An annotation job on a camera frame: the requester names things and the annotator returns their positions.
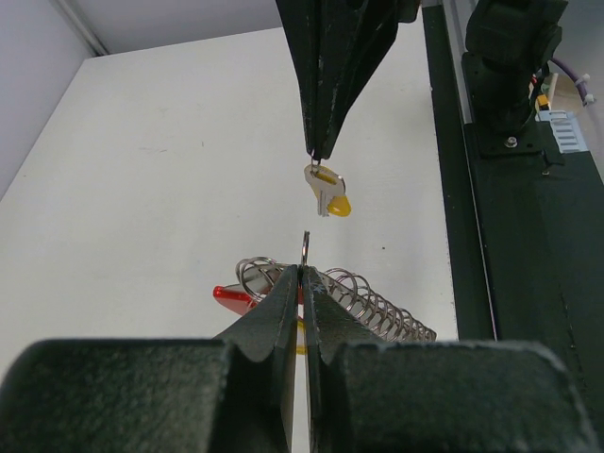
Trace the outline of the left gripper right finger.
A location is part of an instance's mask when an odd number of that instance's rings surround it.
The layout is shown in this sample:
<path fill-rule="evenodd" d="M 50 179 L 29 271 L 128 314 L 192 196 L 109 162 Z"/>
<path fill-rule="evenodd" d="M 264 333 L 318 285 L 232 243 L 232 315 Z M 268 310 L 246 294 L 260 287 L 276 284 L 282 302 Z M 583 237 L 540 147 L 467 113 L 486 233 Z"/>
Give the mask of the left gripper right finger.
<path fill-rule="evenodd" d="M 579 391 L 536 343 L 307 348 L 313 452 L 597 452 Z"/>

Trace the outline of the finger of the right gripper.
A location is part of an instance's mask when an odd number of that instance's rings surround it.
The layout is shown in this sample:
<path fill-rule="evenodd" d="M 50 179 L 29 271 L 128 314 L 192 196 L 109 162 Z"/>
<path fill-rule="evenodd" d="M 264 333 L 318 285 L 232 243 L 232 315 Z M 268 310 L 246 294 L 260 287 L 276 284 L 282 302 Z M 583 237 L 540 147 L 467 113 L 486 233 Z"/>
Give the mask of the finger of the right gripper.
<path fill-rule="evenodd" d="M 396 1 L 321 1 L 314 158 L 329 159 L 357 97 L 394 43 Z"/>
<path fill-rule="evenodd" d="M 294 70 L 302 109 L 306 149 L 324 154 L 326 110 L 322 76 L 325 35 L 322 1 L 276 1 Z"/>

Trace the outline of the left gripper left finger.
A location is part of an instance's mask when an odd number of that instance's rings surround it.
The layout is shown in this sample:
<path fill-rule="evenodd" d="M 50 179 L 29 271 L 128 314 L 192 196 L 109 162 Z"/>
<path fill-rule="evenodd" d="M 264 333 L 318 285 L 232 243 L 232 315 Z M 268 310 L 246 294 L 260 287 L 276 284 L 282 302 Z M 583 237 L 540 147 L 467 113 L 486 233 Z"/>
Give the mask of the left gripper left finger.
<path fill-rule="evenodd" d="M 298 269 L 211 339 L 32 344 L 1 386 L 5 452 L 288 452 Z"/>

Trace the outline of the red handled key organizer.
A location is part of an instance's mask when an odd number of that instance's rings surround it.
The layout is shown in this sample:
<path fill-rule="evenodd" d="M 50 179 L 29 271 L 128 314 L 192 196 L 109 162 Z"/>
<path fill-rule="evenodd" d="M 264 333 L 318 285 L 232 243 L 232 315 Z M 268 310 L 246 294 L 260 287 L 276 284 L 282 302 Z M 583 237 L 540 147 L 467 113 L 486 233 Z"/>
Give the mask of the red handled key organizer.
<path fill-rule="evenodd" d="M 243 315 L 217 334 L 253 361 L 276 349 L 297 347 L 296 325 L 304 343 L 327 357 L 346 349 L 425 348 L 436 332 L 408 310 L 379 294 L 364 276 L 344 268 L 319 271 L 268 257 L 240 260 L 231 291 L 249 302 Z"/>

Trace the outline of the key with yellow window tag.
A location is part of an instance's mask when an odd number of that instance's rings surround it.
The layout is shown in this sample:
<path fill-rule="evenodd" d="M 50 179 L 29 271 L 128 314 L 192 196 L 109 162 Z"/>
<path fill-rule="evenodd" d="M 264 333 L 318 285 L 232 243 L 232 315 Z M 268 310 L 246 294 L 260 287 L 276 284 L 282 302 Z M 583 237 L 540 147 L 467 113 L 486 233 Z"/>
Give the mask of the key with yellow window tag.
<path fill-rule="evenodd" d="M 315 195 L 319 216 L 347 217 L 351 214 L 352 207 L 341 175 L 324 166 L 319 159 L 311 158 L 304 169 L 304 177 Z"/>

